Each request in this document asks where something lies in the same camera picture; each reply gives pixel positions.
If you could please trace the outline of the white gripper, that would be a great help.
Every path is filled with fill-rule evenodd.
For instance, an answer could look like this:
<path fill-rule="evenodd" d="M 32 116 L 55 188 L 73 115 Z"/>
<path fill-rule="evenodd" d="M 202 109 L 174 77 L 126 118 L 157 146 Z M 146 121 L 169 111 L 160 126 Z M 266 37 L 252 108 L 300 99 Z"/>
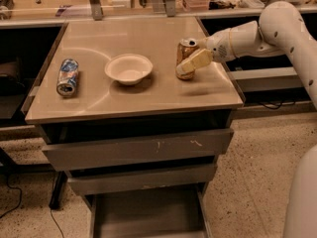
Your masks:
<path fill-rule="evenodd" d="M 231 47 L 229 29 L 198 40 L 198 45 L 202 49 L 195 51 L 176 67 L 177 76 L 190 75 L 198 68 L 207 66 L 212 60 L 226 62 L 236 58 Z"/>

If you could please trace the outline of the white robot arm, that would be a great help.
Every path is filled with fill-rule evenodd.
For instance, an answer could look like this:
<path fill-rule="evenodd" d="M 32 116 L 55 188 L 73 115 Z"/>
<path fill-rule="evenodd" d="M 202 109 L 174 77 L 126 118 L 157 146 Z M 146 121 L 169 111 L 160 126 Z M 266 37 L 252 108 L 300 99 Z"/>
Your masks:
<path fill-rule="evenodd" d="M 177 50 L 175 74 L 183 79 L 211 62 L 240 57 L 288 57 L 313 104 L 317 107 L 317 42 L 299 11 L 277 1 L 266 6 L 260 18 L 228 28 L 204 39 L 186 38 Z M 282 238 L 317 238 L 317 146 L 301 158 L 290 188 Z"/>

